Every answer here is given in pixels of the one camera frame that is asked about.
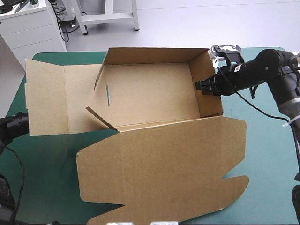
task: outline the cardboard box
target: cardboard box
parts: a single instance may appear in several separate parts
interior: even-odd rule
[[[248,177],[222,178],[245,157],[246,124],[195,90],[214,74],[207,50],[111,48],[101,67],[27,61],[31,135],[119,131],[77,154],[82,199],[125,205],[89,224],[183,221],[244,192]],[[38,127],[41,112],[52,119]]]

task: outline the table surface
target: table surface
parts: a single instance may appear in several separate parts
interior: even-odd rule
[[[245,60],[250,60],[261,50],[263,48],[244,48],[242,55]],[[33,59],[58,65],[78,65],[98,64],[104,57],[105,52],[56,52],[39,53]],[[24,83],[25,80],[8,115],[27,111]],[[241,91],[241,94],[251,98],[247,90]],[[246,158],[226,177],[247,175],[250,183],[245,193],[230,207],[188,222],[296,224],[291,192],[296,184],[293,178],[297,164],[290,129],[283,128],[281,121],[263,116],[236,95],[222,97],[222,101],[225,116],[247,121]],[[280,115],[267,85],[260,85],[256,99],[250,101],[270,114]],[[10,146],[19,152],[25,166],[25,187],[17,219],[36,224],[54,220],[65,224],[85,224],[90,218],[119,207],[81,200],[75,161],[80,149],[115,133],[104,130],[75,135],[24,135],[15,139]],[[17,199],[20,184],[18,161],[7,151],[0,160],[0,171],[9,180]]]

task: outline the white label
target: white label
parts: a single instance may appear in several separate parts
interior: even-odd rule
[[[160,221],[160,222],[152,222],[150,225],[178,225],[176,221]]]
[[[235,69],[234,69],[234,72],[238,72],[240,70],[240,67],[242,66],[242,64],[238,65]]]
[[[135,225],[132,222],[120,222],[120,223],[107,223],[106,225]],[[152,222],[150,225],[178,225],[176,221],[159,221],[159,222]]]
[[[135,225],[132,222],[107,223],[106,225]]]

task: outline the cardboard flap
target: cardboard flap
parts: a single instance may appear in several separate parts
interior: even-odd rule
[[[207,50],[201,48],[110,48],[99,71],[95,87],[105,65],[190,62]]]
[[[70,134],[107,129],[105,124],[85,110],[100,66],[101,64],[64,66]]]
[[[26,60],[30,135],[76,134],[108,127],[85,108],[101,64],[58,66]]]
[[[101,150],[98,148],[99,143],[103,147]],[[82,149],[77,153],[80,196],[87,202],[126,204],[120,150],[123,143],[119,134],[99,143],[89,146],[88,151]],[[97,171],[94,165],[105,169]]]
[[[26,59],[26,80],[30,135],[67,134],[64,67]]]
[[[89,224],[183,221],[229,206],[248,185],[246,176],[222,179],[245,157],[245,139],[244,121],[218,116],[127,131],[83,149],[76,159],[81,195],[101,202],[106,189],[105,202],[121,203],[111,180],[123,179],[126,200]],[[120,157],[122,168],[111,166]]]

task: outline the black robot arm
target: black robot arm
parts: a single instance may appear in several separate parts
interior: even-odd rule
[[[294,134],[300,171],[300,75],[297,61],[297,58],[300,59],[300,55],[294,56],[291,52],[266,49],[261,51],[255,59],[244,62],[240,52],[241,49],[235,45],[213,46],[209,54],[214,60],[218,72],[204,81],[196,82],[196,89],[202,90],[204,95],[229,96],[237,93],[242,97],[238,91],[249,88],[251,96],[254,98],[257,86],[267,83],[279,111],[291,120],[289,124]],[[216,66],[218,60],[225,60],[227,65]],[[242,98],[252,107],[268,115],[253,106],[244,97]],[[268,116],[288,121],[282,117]],[[295,179],[300,181],[299,173]],[[300,185],[294,187],[292,201],[300,223]]]
[[[0,155],[3,147],[10,144],[14,138],[29,133],[28,113],[17,114],[0,119]]]

